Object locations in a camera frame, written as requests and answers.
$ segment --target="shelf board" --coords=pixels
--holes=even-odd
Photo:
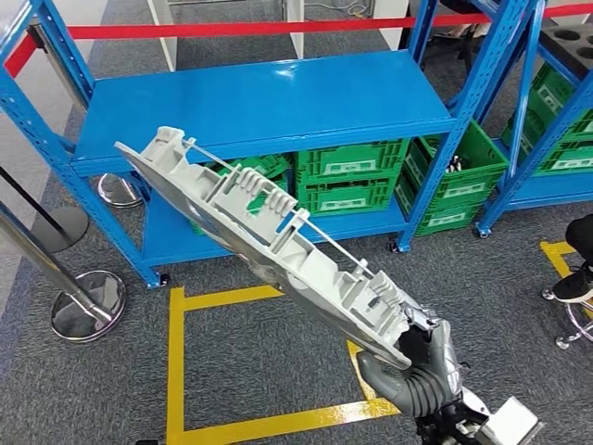
[[[593,172],[532,176],[512,197],[507,210],[589,200],[593,200]]]
[[[81,176],[129,171],[113,143],[142,150],[163,125],[232,159],[446,133],[454,122],[407,50],[182,70],[97,81],[72,165]]]
[[[231,253],[205,235],[196,235],[189,222],[157,193],[146,206],[143,256],[149,266],[174,262],[203,260]],[[406,220],[395,198],[382,211],[353,213],[344,216],[311,218],[333,239],[379,235],[404,230]],[[322,241],[312,229],[302,231],[313,242]]]

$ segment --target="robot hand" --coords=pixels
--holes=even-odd
[[[399,349],[411,359],[410,368],[398,374],[385,371],[379,360],[364,350],[357,356],[360,373],[378,394],[413,417],[435,413],[461,399],[461,377],[448,322],[441,320],[431,332],[412,326],[399,339]]]

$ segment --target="white cable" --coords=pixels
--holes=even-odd
[[[334,6],[334,5],[326,5],[324,3],[306,3],[305,6],[318,6],[318,7],[325,7],[327,9],[332,9],[332,10],[338,10],[338,11],[343,11],[349,16],[355,16],[358,17],[363,12],[368,9],[367,5],[362,5],[358,0],[354,0],[353,2],[350,3],[349,5],[346,6]]]

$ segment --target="stool caster wheel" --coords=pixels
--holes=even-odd
[[[556,337],[556,346],[561,350],[567,350],[570,345],[564,341],[564,337]]]
[[[548,301],[552,301],[554,299],[554,292],[552,292],[552,289],[543,289],[541,291],[541,295],[543,299]]]
[[[168,273],[162,273],[159,278],[161,287],[168,286],[171,283],[171,276]]]

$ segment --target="chrome stool leg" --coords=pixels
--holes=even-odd
[[[588,309],[593,309],[593,307],[589,303],[582,303],[583,306]],[[556,346],[561,348],[561,350],[567,350],[570,343],[573,341],[576,341],[579,338],[585,337],[588,341],[593,341],[593,335],[591,335],[589,331],[593,329],[593,321],[588,322],[585,326],[581,326],[575,317],[574,313],[573,313],[571,306],[572,304],[565,304],[564,308],[567,310],[567,314],[569,316],[570,321],[574,324],[578,331],[572,336],[568,337],[556,337]]]
[[[97,188],[103,201],[118,209],[130,209],[143,202],[132,184],[112,173],[101,176]]]

